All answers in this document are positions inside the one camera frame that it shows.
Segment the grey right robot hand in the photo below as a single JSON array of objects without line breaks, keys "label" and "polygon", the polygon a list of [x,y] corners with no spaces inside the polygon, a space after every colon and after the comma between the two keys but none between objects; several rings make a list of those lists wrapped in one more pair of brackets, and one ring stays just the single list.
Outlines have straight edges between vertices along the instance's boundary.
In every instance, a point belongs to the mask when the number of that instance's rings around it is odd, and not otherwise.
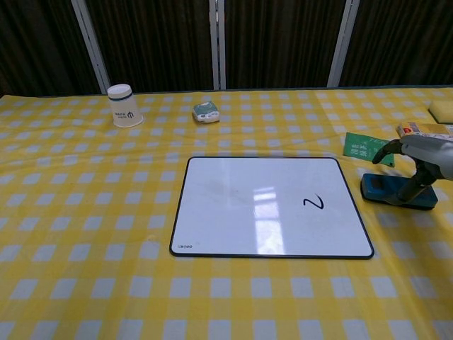
[{"label": "grey right robot hand", "polygon": [[378,164],[389,154],[401,154],[415,162],[415,174],[399,193],[401,198],[413,198],[416,193],[437,180],[453,181],[453,142],[421,135],[406,135],[385,144],[374,156]]}]

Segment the blue whiteboard eraser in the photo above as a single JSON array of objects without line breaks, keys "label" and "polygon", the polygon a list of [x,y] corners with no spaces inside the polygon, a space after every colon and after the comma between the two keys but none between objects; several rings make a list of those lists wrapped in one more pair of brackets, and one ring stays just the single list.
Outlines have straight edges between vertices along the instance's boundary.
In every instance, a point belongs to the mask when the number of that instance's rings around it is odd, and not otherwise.
[{"label": "blue whiteboard eraser", "polygon": [[365,174],[360,182],[362,197],[375,203],[432,210],[438,198],[431,186],[420,189],[413,198],[401,198],[399,191],[407,186],[411,178],[379,174]]}]

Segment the small white whiteboard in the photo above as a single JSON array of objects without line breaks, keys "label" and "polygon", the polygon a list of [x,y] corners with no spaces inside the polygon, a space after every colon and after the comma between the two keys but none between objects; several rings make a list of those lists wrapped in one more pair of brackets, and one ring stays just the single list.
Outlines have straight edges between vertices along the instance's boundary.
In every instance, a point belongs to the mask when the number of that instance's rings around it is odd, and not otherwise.
[{"label": "small white whiteboard", "polygon": [[191,157],[169,250],[188,257],[374,256],[332,157]]}]

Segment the yellow orange carton box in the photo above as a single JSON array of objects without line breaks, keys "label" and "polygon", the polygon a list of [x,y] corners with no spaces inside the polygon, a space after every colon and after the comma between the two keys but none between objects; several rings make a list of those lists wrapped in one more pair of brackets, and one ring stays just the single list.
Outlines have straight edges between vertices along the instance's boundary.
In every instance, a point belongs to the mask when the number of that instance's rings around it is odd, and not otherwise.
[{"label": "yellow orange carton box", "polygon": [[421,135],[444,140],[453,140],[453,125],[433,123],[400,123],[396,131],[399,137],[406,135]]}]

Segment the yellow sponge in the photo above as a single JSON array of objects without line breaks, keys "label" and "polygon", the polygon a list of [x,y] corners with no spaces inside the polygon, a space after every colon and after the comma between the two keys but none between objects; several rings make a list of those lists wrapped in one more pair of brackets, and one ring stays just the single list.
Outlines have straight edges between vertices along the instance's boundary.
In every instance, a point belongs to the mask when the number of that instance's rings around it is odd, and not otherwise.
[{"label": "yellow sponge", "polygon": [[434,100],[428,110],[437,123],[453,125],[453,100]]}]

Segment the green flat packet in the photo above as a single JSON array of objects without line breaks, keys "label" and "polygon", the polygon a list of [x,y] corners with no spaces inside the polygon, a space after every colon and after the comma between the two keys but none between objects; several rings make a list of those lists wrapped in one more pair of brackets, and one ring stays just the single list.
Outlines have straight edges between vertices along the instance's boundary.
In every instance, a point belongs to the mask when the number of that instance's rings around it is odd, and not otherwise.
[{"label": "green flat packet", "polygon": [[347,132],[343,155],[370,162],[376,153],[387,143],[387,140]]}]

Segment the green white tissue pack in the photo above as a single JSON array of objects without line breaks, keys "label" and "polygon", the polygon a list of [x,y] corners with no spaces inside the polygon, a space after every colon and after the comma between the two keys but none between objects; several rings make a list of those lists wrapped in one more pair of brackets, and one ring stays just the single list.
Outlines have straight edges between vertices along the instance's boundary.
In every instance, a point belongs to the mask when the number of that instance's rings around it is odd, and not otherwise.
[{"label": "green white tissue pack", "polygon": [[220,112],[213,102],[208,101],[193,107],[193,118],[197,123],[216,123],[220,120]]}]

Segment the dark pleated curtain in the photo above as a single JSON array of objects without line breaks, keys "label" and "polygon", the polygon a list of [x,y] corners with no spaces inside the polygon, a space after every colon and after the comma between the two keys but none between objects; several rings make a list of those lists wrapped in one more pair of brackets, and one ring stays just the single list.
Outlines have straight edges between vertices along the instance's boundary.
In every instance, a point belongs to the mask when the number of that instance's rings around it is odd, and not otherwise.
[{"label": "dark pleated curtain", "polygon": [[[327,87],[345,0],[225,0],[226,89]],[[213,90],[208,0],[86,0],[110,85]],[[453,85],[453,0],[360,0],[340,87]],[[71,0],[0,0],[0,96],[100,94]]]}]

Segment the white paper cup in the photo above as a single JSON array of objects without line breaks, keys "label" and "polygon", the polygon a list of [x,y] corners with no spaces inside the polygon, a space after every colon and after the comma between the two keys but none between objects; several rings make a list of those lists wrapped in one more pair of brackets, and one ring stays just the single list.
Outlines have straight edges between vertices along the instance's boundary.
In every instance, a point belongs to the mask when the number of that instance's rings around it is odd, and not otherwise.
[{"label": "white paper cup", "polygon": [[107,90],[113,124],[119,128],[131,128],[143,122],[132,88],[129,84],[116,84]]}]

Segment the yellow white checked tablecloth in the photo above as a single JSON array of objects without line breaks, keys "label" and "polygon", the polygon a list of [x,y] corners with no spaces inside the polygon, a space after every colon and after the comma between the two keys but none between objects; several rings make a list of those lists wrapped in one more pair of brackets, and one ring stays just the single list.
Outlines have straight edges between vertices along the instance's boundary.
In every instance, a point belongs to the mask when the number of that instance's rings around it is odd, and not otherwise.
[{"label": "yellow white checked tablecloth", "polygon": [[[453,183],[431,211],[363,201],[366,172],[413,162],[343,156],[347,132],[385,140],[431,123],[453,87],[142,94],[113,125],[104,96],[0,98],[0,340],[453,340]],[[211,101],[216,123],[193,107]],[[187,160],[338,159],[368,261],[191,259],[169,242]]]}]

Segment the white metal frame post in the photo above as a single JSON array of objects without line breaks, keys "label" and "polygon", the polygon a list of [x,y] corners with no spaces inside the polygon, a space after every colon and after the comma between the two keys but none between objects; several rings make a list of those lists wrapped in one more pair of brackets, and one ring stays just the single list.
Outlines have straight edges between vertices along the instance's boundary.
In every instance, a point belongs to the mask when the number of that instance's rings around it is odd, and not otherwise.
[{"label": "white metal frame post", "polygon": [[102,94],[107,94],[110,78],[98,43],[96,32],[91,20],[86,0],[71,0],[79,28],[84,39],[91,65]]},{"label": "white metal frame post", "polygon": [[227,89],[225,0],[208,0],[212,78],[215,91]]},{"label": "white metal frame post", "polygon": [[345,0],[343,17],[326,85],[328,88],[339,87],[359,7],[360,0]]}]

